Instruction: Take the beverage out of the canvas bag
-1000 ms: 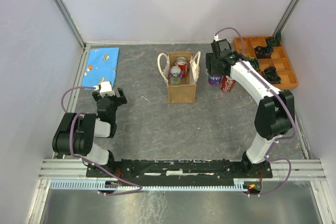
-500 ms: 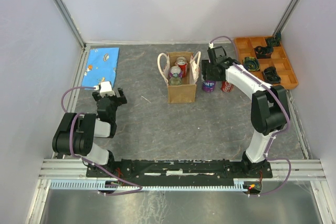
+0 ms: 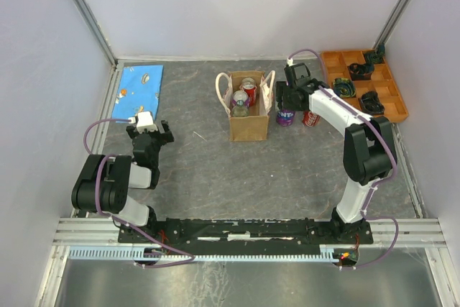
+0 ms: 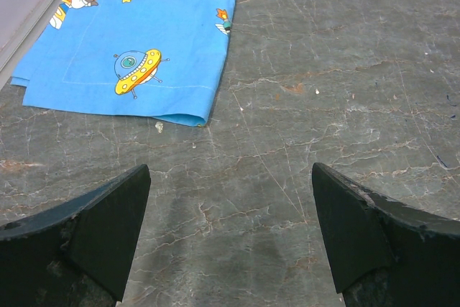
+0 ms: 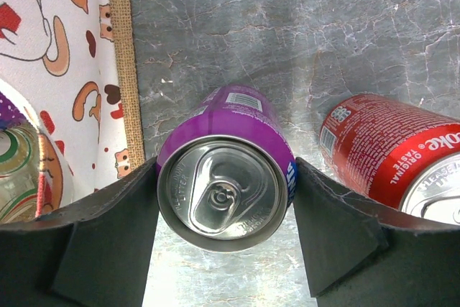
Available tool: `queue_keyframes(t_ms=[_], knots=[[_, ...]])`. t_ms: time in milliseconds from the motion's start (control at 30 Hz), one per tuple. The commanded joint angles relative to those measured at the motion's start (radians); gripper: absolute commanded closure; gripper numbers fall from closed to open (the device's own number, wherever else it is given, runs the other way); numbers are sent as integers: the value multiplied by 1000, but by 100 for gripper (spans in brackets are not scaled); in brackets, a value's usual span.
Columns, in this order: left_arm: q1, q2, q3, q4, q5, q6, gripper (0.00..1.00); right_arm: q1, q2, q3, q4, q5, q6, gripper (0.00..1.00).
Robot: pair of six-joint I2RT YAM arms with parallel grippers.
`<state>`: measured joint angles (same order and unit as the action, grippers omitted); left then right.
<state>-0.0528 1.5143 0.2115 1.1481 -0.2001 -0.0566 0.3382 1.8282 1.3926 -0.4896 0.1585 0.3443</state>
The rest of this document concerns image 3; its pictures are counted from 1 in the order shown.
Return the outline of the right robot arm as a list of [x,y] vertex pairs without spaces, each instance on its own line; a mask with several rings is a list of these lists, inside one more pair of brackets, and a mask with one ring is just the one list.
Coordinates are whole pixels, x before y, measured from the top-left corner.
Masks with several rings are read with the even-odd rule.
[[344,194],[331,215],[330,235],[339,243],[353,238],[364,224],[367,207],[380,184],[397,172],[390,121],[349,105],[324,82],[311,77],[304,63],[287,60],[286,81],[276,82],[281,109],[310,111],[344,138],[343,166],[348,176]]

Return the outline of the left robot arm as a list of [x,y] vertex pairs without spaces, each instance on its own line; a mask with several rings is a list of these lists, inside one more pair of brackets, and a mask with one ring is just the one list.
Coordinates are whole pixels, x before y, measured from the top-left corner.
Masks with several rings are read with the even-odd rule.
[[132,155],[90,154],[72,190],[71,202],[75,209],[116,217],[119,222],[134,226],[134,234],[143,242],[152,242],[159,234],[154,209],[128,196],[130,189],[157,187],[160,178],[160,150],[174,142],[167,121],[163,130],[155,125],[138,129],[126,127],[132,140]]

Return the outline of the brown canvas tote bag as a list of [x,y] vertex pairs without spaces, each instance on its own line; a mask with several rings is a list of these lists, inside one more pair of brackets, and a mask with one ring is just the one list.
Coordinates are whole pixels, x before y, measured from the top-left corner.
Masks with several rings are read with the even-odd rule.
[[[219,73],[215,79],[215,89],[218,99],[229,118],[232,142],[262,141],[267,138],[270,111],[274,105],[275,71],[265,75],[262,71],[237,71]],[[249,107],[249,116],[232,117],[231,97],[240,90],[244,78],[253,78],[257,84],[257,100]]]

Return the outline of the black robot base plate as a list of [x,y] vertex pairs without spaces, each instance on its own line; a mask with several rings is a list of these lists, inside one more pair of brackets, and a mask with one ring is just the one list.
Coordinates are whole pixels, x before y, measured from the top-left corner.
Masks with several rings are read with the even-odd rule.
[[193,255],[317,255],[321,245],[372,244],[368,221],[351,226],[313,219],[166,219],[142,231]]

